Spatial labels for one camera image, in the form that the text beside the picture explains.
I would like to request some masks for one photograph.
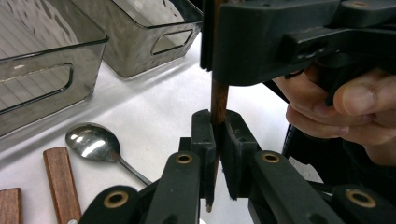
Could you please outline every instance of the spoon bowl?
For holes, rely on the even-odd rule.
[[[144,184],[151,184],[121,157],[120,142],[116,135],[99,124],[77,124],[67,131],[65,141],[79,156],[91,161],[116,161]]]

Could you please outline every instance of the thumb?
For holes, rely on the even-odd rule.
[[[344,84],[334,95],[334,107],[346,115],[371,114],[396,107],[396,76],[374,69]]]

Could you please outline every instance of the black mechanical arm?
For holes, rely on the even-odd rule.
[[[332,74],[320,82],[331,105],[335,91],[364,71],[396,74],[396,1],[225,3],[216,40],[207,16],[201,66],[218,83],[253,85],[316,63]],[[198,223],[200,199],[213,201],[217,152],[231,198],[249,198],[254,223],[396,223],[396,208],[375,192],[305,181],[283,155],[262,151],[236,112],[226,112],[219,139],[217,146],[210,112],[196,112],[191,137],[180,139],[160,180],[141,191],[106,189],[80,223]]]

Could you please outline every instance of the wooden handle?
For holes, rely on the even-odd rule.
[[[0,190],[0,223],[22,224],[21,189]]]
[[[227,99],[228,99],[228,85],[222,85],[215,80],[212,80],[212,95],[211,95],[211,105],[210,105],[210,121],[213,126],[213,134],[215,135],[216,141],[216,161],[215,161],[215,179],[217,176],[217,170],[219,167],[219,150],[222,147],[222,129],[221,125],[225,121],[227,114]]]
[[[43,156],[58,223],[67,224],[73,219],[79,221],[81,209],[67,148],[48,149]]]

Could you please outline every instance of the clamp jaw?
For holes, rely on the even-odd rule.
[[[214,200],[215,140],[207,110],[192,115],[191,138],[180,139],[161,179],[136,191],[115,186],[84,212],[88,223],[199,223],[200,199]],[[242,117],[228,110],[220,159],[232,199],[249,198],[254,223],[396,223],[396,207],[358,186],[325,193],[313,188],[289,161],[260,150]]]

